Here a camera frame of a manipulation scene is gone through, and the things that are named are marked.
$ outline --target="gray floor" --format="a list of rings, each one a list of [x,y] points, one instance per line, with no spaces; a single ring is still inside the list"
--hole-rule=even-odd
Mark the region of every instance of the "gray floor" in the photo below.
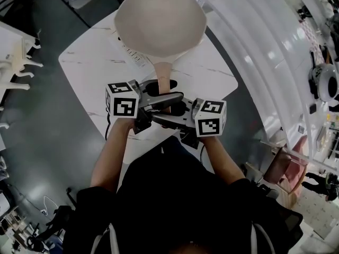
[[[116,0],[95,0],[80,13],[93,25],[117,7]],[[32,15],[37,31],[41,30],[42,45],[33,60],[44,67],[32,68],[33,79],[17,80],[29,83],[31,89],[10,91],[0,119],[10,128],[0,131],[7,147],[3,151],[10,174],[7,183],[26,197],[10,186],[29,219],[43,224],[52,219],[54,210],[48,200],[47,217],[36,209],[44,208],[43,196],[58,205],[70,204],[65,189],[72,187],[76,192],[89,185],[104,138],[82,108],[58,62],[61,52],[87,28],[60,0],[35,0]],[[238,89],[226,98],[227,123],[221,140],[238,164],[248,159],[259,164],[267,152],[257,141],[263,136],[260,117],[229,57],[213,34],[207,34],[239,83]]]

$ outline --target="white cube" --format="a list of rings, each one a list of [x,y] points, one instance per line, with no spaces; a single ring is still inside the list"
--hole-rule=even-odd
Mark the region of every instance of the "white cube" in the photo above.
[[[222,135],[226,123],[226,102],[205,100],[194,121],[197,137]]]
[[[139,95],[129,83],[113,83],[106,85],[106,107],[111,117],[136,118]]]

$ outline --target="person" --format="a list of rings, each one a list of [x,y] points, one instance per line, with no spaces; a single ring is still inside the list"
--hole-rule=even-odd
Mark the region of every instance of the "person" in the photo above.
[[[317,185],[313,185],[308,182],[302,182],[302,186],[306,189],[326,195],[326,201],[333,201],[338,197],[339,181],[337,175],[328,173],[325,178],[314,173],[306,173],[305,176],[314,179],[318,183]]]
[[[336,55],[339,56],[339,13],[334,11],[332,18],[329,20],[329,28],[333,39]]]
[[[129,165],[118,190],[132,127],[130,119],[112,126],[91,187],[77,194],[64,254],[288,253],[276,201],[245,178],[216,137],[201,139],[215,174],[170,137]]]

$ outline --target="white device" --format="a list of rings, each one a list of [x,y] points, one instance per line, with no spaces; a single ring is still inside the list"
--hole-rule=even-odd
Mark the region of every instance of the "white device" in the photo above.
[[[226,123],[226,102],[203,101],[194,122],[197,137],[222,135]]]
[[[138,113],[139,95],[127,82],[106,85],[106,107],[111,117],[135,119]]]
[[[337,95],[338,81],[334,65],[324,63],[315,66],[309,73],[309,79],[311,92],[323,102],[329,102]]]

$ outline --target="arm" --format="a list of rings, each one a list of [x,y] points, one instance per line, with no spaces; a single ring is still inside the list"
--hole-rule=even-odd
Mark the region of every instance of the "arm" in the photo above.
[[[133,122],[132,119],[117,119],[114,123],[95,164],[91,187],[101,186],[114,193],[117,191],[127,137]]]
[[[214,172],[226,184],[245,178],[243,172],[228,155],[218,138],[207,137],[202,138],[201,141],[206,147]]]

